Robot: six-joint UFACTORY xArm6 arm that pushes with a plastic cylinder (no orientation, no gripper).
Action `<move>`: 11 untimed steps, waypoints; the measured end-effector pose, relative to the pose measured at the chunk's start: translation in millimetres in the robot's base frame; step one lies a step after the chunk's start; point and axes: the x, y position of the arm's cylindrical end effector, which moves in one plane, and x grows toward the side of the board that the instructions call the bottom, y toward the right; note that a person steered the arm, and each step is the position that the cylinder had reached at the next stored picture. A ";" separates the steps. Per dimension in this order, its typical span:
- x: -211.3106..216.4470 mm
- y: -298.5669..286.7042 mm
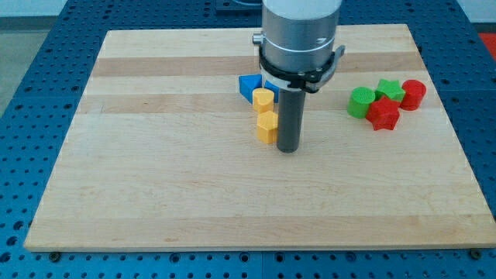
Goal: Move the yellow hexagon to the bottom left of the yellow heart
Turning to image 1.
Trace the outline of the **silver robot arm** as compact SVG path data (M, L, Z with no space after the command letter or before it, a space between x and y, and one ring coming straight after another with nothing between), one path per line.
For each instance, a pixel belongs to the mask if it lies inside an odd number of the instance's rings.
M263 59L291 73L314 71L330 59L341 0L263 0Z

